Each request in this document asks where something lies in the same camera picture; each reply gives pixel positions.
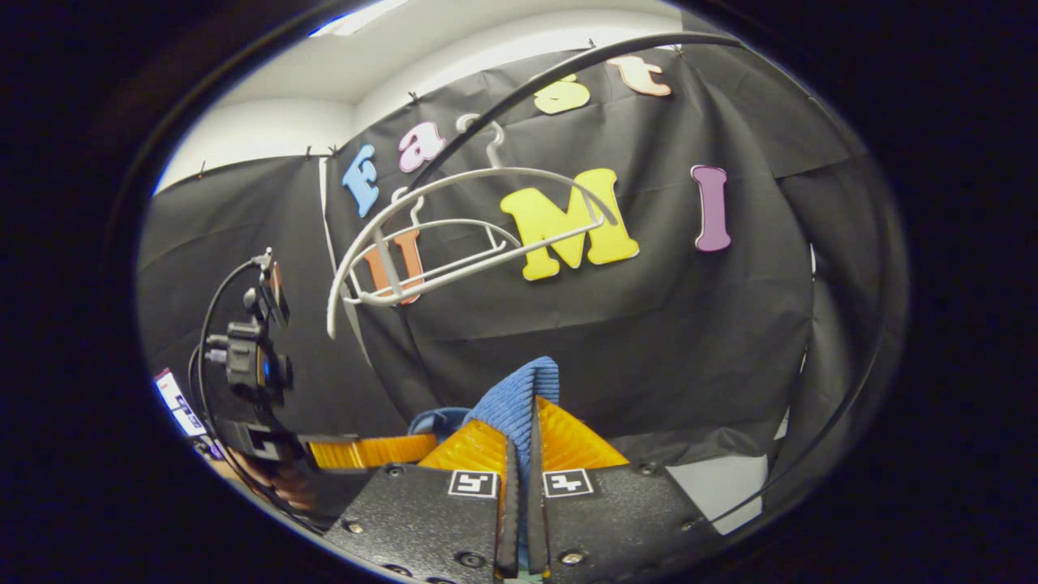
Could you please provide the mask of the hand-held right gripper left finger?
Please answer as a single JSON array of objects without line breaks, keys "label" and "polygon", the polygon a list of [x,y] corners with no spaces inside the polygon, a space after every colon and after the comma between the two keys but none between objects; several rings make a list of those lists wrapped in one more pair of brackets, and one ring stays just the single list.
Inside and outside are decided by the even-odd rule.
[{"label": "hand-held right gripper left finger", "polygon": [[415,463],[387,463],[324,539],[411,583],[500,583],[517,571],[514,444],[472,420]]}]

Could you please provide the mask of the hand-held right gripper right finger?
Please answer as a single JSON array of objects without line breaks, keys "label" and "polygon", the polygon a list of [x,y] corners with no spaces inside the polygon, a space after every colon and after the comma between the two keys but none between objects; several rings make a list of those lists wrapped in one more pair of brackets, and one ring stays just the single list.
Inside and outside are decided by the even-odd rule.
[{"label": "hand-held right gripper right finger", "polygon": [[661,462],[628,461],[535,399],[530,561],[548,583],[654,583],[691,568],[719,532]]}]

